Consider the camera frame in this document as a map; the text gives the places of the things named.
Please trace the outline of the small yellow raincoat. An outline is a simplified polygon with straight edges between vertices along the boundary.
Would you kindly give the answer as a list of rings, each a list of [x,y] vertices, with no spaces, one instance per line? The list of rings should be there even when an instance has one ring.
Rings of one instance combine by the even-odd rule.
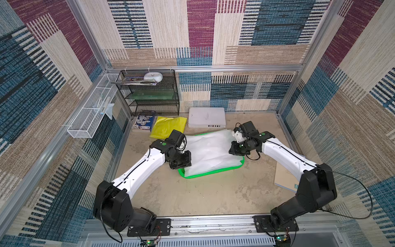
[[[186,117],[170,118],[159,116],[152,128],[150,137],[164,140],[170,136],[173,130],[184,133],[186,123]]]

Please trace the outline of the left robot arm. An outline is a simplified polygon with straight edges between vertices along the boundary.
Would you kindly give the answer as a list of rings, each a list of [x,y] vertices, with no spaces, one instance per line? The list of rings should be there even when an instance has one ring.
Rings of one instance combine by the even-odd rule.
[[[163,164],[171,169],[191,166],[191,152],[186,150],[187,140],[170,138],[154,141],[144,156],[128,171],[112,182],[102,181],[96,190],[93,216],[104,227],[120,233],[132,227],[148,234],[156,231],[157,216],[150,210],[132,206],[132,198],[148,177]]]

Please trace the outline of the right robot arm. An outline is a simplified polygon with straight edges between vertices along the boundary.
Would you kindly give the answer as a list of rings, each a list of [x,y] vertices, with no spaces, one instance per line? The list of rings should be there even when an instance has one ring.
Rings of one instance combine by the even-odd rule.
[[[330,166],[306,159],[267,131],[248,134],[235,129],[232,135],[236,140],[231,143],[230,154],[247,156],[253,150],[263,153],[282,165],[298,181],[295,196],[271,210],[269,223],[273,229],[279,230],[296,217],[314,213],[337,198]]]

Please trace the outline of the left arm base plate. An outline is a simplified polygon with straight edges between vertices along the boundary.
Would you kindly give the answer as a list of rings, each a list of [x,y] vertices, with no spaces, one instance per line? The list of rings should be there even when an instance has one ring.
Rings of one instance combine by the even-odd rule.
[[[146,237],[146,236],[169,236],[171,232],[171,219],[170,218],[159,218],[153,226],[148,229],[141,227],[129,227],[127,236],[128,237]]]

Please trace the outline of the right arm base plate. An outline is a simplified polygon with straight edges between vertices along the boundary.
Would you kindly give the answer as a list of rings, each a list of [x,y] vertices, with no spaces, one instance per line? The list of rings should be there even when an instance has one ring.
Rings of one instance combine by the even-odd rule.
[[[298,232],[299,227],[295,219],[287,223],[278,223],[272,219],[271,215],[255,215],[253,216],[254,225],[257,233],[274,233],[274,232]]]

